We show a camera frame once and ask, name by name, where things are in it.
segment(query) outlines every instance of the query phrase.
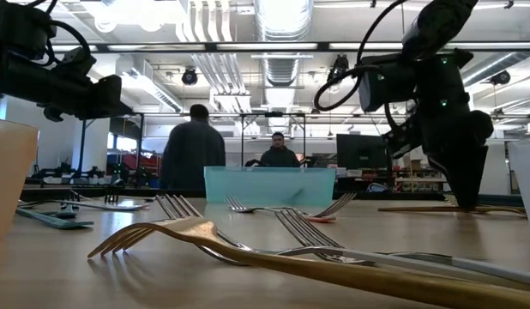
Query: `computer monitor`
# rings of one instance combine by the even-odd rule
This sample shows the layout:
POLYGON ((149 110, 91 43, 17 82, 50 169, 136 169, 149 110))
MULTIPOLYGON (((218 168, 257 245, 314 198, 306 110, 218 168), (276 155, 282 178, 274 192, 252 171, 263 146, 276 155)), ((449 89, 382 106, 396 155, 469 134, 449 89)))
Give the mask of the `computer monitor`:
POLYGON ((390 155, 380 136, 338 134, 337 166, 346 169, 392 167, 390 155))

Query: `green tool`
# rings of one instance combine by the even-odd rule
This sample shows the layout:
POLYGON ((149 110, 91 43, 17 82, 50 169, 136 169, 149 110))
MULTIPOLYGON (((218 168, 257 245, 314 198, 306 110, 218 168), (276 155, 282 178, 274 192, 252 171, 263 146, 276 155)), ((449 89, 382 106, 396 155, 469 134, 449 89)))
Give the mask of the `green tool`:
POLYGON ((74 229, 74 228, 81 228, 81 227, 87 227, 89 225, 93 225, 93 221, 71 222, 71 221, 59 219, 57 217, 52 217, 49 215, 43 215, 36 211, 27 210, 27 209, 17 209, 15 212, 18 215, 22 215, 27 218, 32 218, 32 219, 41 221, 44 224, 46 224, 48 227, 54 227, 54 228, 59 228, 59 229, 74 229))

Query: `wooden table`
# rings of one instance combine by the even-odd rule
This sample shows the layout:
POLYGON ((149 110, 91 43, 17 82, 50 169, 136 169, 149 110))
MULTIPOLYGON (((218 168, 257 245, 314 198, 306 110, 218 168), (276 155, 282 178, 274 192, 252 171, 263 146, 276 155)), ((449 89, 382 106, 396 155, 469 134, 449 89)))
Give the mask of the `wooden table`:
MULTIPOLYGON (((241 215, 225 205, 190 201, 220 229, 261 249, 299 246, 266 213, 241 215)), ((317 224, 349 248, 427 251, 530 270, 527 221, 511 214, 380 213, 378 207, 438 202, 357 201, 334 224, 317 224)), ((56 209, 58 206, 40 207, 56 209)), ((157 204, 135 213, 82 209, 93 229, 60 231, 16 216, 0 242, 0 308, 433 308, 323 282, 222 264, 193 245, 153 235, 128 253, 87 260, 102 240, 138 221, 164 218, 157 204)))

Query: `man in dark jacket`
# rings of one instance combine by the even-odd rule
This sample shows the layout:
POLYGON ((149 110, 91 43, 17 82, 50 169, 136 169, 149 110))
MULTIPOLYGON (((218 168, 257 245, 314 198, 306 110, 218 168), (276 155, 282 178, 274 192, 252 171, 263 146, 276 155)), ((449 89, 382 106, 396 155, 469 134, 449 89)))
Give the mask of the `man in dark jacket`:
POLYGON ((299 167, 298 157, 284 146, 284 135, 280 132, 273 134, 273 146, 262 155, 261 163, 265 167, 299 167))
POLYGON ((225 141, 208 117, 208 109, 196 104, 190 121, 173 128, 164 149, 161 188, 204 190, 204 167, 225 166, 225 141))

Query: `desk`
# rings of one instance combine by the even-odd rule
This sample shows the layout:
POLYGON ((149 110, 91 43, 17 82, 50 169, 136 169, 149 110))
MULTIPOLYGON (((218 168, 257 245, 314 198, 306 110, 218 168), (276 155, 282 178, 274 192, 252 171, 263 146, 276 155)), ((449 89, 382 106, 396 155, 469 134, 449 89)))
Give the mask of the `desk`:
MULTIPOLYGON (((299 246, 273 215, 234 214, 226 206, 190 201, 247 245, 271 250, 299 246)), ((338 213, 336 223, 316 226, 353 249, 427 251, 530 270, 530 232, 520 217, 376 211, 442 204, 353 201, 338 213)), ((128 254, 86 259, 119 228, 164 217, 156 204, 135 213, 82 209, 77 220, 95 221, 93 229, 60 231, 17 215, 12 231, 0 242, 0 308, 435 308, 270 270, 229 266, 159 234, 128 254)))

